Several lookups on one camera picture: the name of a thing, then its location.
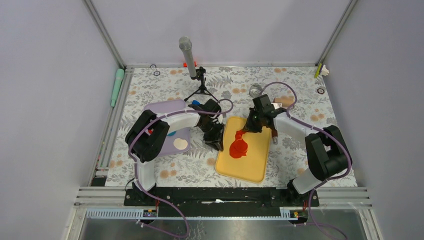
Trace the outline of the red dough ball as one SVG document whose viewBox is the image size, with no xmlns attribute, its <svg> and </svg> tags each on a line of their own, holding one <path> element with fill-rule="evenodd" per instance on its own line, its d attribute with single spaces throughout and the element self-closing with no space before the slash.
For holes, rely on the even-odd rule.
<svg viewBox="0 0 424 240">
<path fill-rule="evenodd" d="M 238 130 L 235 133 L 234 141 L 231 143 L 229 147 L 229 155 L 234 159 L 239 159 L 247 155 L 248 144 L 243 139 L 243 135 L 245 133 L 246 132 L 243 130 Z"/>
</svg>

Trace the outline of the wooden dough roller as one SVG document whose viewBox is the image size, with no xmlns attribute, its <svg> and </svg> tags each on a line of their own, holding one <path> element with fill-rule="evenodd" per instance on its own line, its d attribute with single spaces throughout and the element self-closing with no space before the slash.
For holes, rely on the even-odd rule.
<svg viewBox="0 0 424 240">
<path fill-rule="evenodd" d="M 281 104 L 282 107 L 289 107 L 295 102 L 294 96 L 283 95 L 281 97 L 275 97 L 273 100 L 274 103 Z"/>
</svg>

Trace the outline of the yellow tray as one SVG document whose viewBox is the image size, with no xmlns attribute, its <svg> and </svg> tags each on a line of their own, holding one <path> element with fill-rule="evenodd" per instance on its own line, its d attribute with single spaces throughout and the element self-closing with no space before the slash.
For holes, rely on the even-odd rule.
<svg viewBox="0 0 424 240">
<path fill-rule="evenodd" d="M 265 178 L 271 130 L 263 127 L 262 132 L 245 133 L 242 138 L 248 144 L 246 156 L 232 158 L 229 154 L 230 145 L 235 140 L 236 132 L 241 130 L 245 123 L 246 119 L 238 116 L 227 120 L 223 133 L 223 151 L 217 156 L 215 170 L 223 176 L 258 184 Z"/>
</svg>

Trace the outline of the metal dough scraper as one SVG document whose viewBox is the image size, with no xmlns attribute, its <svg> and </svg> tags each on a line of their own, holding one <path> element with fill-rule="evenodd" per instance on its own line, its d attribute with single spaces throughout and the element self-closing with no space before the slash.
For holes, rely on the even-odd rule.
<svg viewBox="0 0 424 240">
<path fill-rule="evenodd" d="M 275 109 L 279 109 L 281 108 L 283 105 L 282 103 L 279 102 L 273 102 L 272 105 L 274 106 Z M 278 132 L 276 130 L 271 130 L 271 138 L 272 138 L 272 143 L 274 145 L 278 144 Z"/>
</svg>

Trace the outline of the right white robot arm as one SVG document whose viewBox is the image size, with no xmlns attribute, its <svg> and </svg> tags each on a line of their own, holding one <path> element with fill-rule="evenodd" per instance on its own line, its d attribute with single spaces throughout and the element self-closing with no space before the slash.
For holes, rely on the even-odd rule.
<svg viewBox="0 0 424 240">
<path fill-rule="evenodd" d="M 301 205 L 312 189 L 351 169 L 352 159 L 338 127 L 307 124 L 290 116 L 287 109 L 275 108 L 266 94 L 252 102 L 243 131 L 260 133 L 268 128 L 273 134 L 283 132 L 305 146 L 308 168 L 287 184 L 286 198 L 291 205 Z"/>
</svg>

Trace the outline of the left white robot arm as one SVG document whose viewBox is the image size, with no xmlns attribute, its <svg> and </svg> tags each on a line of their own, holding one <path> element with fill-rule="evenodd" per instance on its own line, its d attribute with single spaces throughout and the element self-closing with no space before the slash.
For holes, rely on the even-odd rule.
<svg viewBox="0 0 424 240">
<path fill-rule="evenodd" d="M 155 200 L 156 186 L 154 159 L 160 154 L 166 137 L 171 132 L 186 128 L 199 128 L 203 141 L 214 150 L 224 150 L 225 125 L 219 119 L 224 111 L 219 102 L 210 98 L 204 104 L 167 113 L 144 110 L 125 137 L 128 155 L 134 161 L 134 184 L 138 188 L 136 199 L 144 206 Z"/>
</svg>

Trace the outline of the flat white dough disc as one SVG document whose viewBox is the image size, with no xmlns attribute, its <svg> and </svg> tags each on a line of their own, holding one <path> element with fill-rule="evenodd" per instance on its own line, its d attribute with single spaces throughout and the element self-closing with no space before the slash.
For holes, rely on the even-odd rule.
<svg viewBox="0 0 424 240">
<path fill-rule="evenodd" d="M 188 147 L 188 142 L 187 140 L 183 139 L 183 138 L 176 138 L 173 141 L 173 146 L 177 149 L 177 150 L 185 150 Z"/>
</svg>

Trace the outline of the flat blue dough disc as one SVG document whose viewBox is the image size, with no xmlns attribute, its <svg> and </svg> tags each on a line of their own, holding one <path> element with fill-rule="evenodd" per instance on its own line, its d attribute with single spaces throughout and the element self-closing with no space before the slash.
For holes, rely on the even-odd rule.
<svg viewBox="0 0 424 240">
<path fill-rule="evenodd" d="M 167 136 L 168 137 L 172 137 L 172 136 L 174 136 L 176 134 L 176 131 L 173 131 L 173 132 L 170 132 Z"/>
</svg>

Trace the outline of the purple tray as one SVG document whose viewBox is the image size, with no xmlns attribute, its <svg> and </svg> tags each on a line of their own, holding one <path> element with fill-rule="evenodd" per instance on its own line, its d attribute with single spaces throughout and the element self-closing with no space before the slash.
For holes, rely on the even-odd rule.
<svg viewBox="0 0 424 240">
<path fill-rule="evenodd" d="M 167 100 L 161 102 L 149 103 L 144 110 L 151 110 L 155 114 L 165 114 L 183 110 L 186 103 L 182 99 Z M 183 128 L 169 133 L 162 145 L 158 157 L 180 154 L 188 151 L 190 148 L 190 130 Z"/>
</svg>

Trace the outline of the black mini tripod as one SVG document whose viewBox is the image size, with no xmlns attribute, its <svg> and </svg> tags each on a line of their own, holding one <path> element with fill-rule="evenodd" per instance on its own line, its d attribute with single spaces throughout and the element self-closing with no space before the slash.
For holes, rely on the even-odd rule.
<svg viewBox="0 0 424 240">
<path fill-rule="evenodd" d="M 200 66 L 199 68 L 195 69 L 195 76 L 190 75 L 190 78 L 192 80 L 200 81 L 200 86 L 198 87 L 196 91 L 194 91 L 192 94 L 190 94 L 188 97 L 184 99 L 185 102 L 187 102 L 194 95 L 210 96 L 216 102 L 219 102 L 219 100 L 207 89 L 205 85 L 205 81 L 206 81 L 205 73 L 206 73 L 206 70 L 202 66 Z"/>
</svg>

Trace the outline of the white corner clip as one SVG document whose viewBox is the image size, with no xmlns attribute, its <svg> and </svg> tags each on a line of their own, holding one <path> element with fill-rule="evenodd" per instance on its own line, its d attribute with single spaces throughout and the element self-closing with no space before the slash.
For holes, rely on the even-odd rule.
<svg viewBox="0 0 424 240">
<path fill-rule="evenodd" d="M 330 71 L 327 69 L 326 65 L 319 63 L 314 78 L 317 78 L 318 76 L 327 76 L 329 73 Z"/>
</svg>

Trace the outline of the grey microphone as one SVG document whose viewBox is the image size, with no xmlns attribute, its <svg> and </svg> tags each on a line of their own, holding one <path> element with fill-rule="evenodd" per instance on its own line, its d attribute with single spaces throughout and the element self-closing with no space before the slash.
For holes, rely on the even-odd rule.
<svg viewBox="0 0 424 240">
<path fill-rule="evenodd" d="M 192 52 L 192 42 L 188 36 L 182 36 L 179 39 L 179 48 L 183 53 L 185 63 L 189 72 L 189 76 L 191 79 L 197 79 L 197 71 L 195 67 L 195 61 Z"/>
</svg>

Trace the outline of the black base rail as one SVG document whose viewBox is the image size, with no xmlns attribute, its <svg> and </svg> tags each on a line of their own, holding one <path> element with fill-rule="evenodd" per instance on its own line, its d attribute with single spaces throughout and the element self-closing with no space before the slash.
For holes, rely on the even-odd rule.
<svg viewBox="0 0 424 240">
<path fill-rule="evenodd" d="M 159 217 L 279 217 L 282 208 L 320 205 L 317 193 L 298 195 L 277 187 L 153 187 L 125 191 L 124 206 L 152 207 Z"/>
</svg>

